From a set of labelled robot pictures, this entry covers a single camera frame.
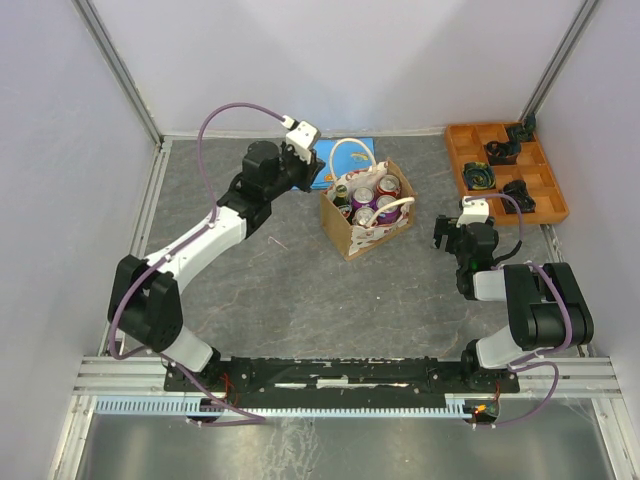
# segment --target bottle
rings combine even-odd
[[[349,190],[345,185],[338,185],[336,187],[336,198],[333,199],[333,204],[338,207],[342,216],[346,219],[351,217],[351,204],[349,203]]]

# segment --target white wall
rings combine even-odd
[[[69,0],[0,7],[0,477],[41,479],[153,145]]]
[[[557,232],[640,434],[640,3],[601,2],[539,114],[571,214]]]
[[[582,2],[94,3],[159,128],[195,134],[230,101],[325,132],[516,119]],[[274,128],[246,113],[214,125]]]

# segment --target floor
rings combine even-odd
[[[505,416],[531,410],[503,401]],[[271,419],[198,429],[182,419],[97,415],[78,480],[613,479],[589,401],[553,402],[515,427],[461,420]]]
[[[251,140],[204,143],[222,195]],[[325,235],[318,193],[288,192],[248,240],[206,268],[182,296],[185,323],[223,355],[280,357],[458,357],[467,343],[506,325],[502,303],[466,301],[456,261],[431,248],[438,214],[458,214],[458,194],[442,136],[375,139],[418,192],[415,225],[346,262]],[[194,141],[175,141],[147,252],[166,246],[209,211]],[[517,228],[500,228],[499,252]],[[547,260],[540,229],[528,226],[514,262]]]

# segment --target cardboard box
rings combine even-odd
[[[371,187],[370,184],[373,184],[373,188],[375,189],[377,180],[387,173],[396,176],[398,180],[400,180],[400,198],[416,197],[416,193],[407,180],[407,177],[404,176],[400,167],[393,163],[391,159],[379,163],[374,171],[367,171],[365,169],[349,172],[340,177],[336,183],[320,194],[322,227],[347,261],[353,260],[378,245],[391,240],[413,225],[416,213],[415,203],[405,204],[400,207],[401,215],[396,223],[370,228],[354,227],[342,216],[338,207],[333,204],[336,185],[346,184],[349,188],[349,194],[351,195],[353,190],[360,186],[366,185]]]

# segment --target box handle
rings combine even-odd
[[[369,160],[371,160],[371,165],[373,167],[376,166],[376,157],[373,156],[373,152],[369,150],[369,147],[367,147],[362,140],[358,140],[357,138],[342,138],[336,142],[336,144],[331,149],[331,153],[329,153],[329,170],[331,171],[331,177],[333,178],[334,182],[338,180],[338,177],[336,177],[336,172],[333,169],[333,154],[335,153],[336,149],[343,143],[355,143],[357,145],[360,145],[362,149],[367,153],[367,157],[369,158]]]
[[[396,200],[395,202],[391,202],[391,203],[385,205],[382,208],[379,208],[378,210],[376,210],[376,213],[373,214],[373,217],[371,217],[371,219],[366,223],[364,228],[370,228],[373,225],[373,222],[376,221],[376,218],[378,218],[378,215],[380,215],[385,210],[388,210],[391,207],[402,205],[403,203],[413,203],[415,201],[416,201],[416,199],[413,198],[413,197],[406,197],[406,198],[401,198],[399,200]]]

